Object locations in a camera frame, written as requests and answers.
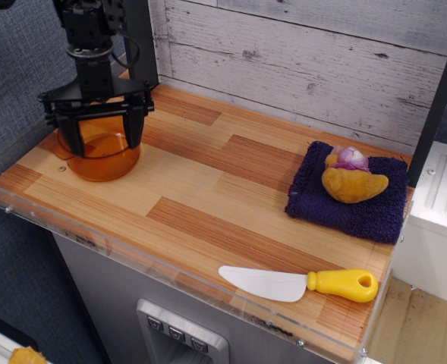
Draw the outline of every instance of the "plastic knife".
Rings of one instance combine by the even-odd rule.
[[[223,265],[218,273],[241,290],[281,302],[298,301],[306,287],[360,303],[370,302],[378,292],[376,277],[365,269],[310,271],[307,275],[298,275]]]

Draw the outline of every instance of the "control panel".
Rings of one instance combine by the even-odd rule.
[[[227,340],[195,322],[144,299],[137,317],[153,364],[230,363]]]

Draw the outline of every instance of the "wooden countertop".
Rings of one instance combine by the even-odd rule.
[[[382,283],[393,246],[288,217],[287,192],[314,140],[353,145],[365,155],[410,157],[164,85],[153,98],[156,111],[146,118],[143,155],[132,172],[111,182],[82,180],[50,152],[52,134],[0,176],[0,203],[108,254],[179,271],[172,275],[182,287],[350,360],[334,340],[359,350],[375,300],[353,303],[307,291],[296,303],[277,303],[235,290],[217,271],[220,265],[304,274],[366,268]],[[321,342],[306,326],[332,340]]]

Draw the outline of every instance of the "dark blue washcloth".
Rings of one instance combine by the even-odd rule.
[[[389,186],[367,201],[346,204],[333,199],[324,189],[321,175],[324,161],[333,147],[313,142],[289,189],[285,212],[315,224],[339,229],[354,237],[395,244],[404,222],[407,200],[407,163],[387,157],[369,157],[373,174],[384,174]]]

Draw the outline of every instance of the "whitewashed wood wall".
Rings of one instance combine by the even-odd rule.
[[[447,0],[149,0],[159,80],[412,154]]]

